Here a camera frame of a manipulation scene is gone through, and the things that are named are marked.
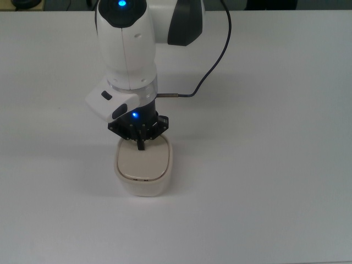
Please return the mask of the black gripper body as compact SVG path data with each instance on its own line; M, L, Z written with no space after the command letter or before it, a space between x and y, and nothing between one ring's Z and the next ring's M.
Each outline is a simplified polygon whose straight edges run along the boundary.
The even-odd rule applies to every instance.
M147 128L151 127L157 122L155 100L124 114L118 118L118 122L128 127L130 125L136 126L137 128L141 128L143 125Z

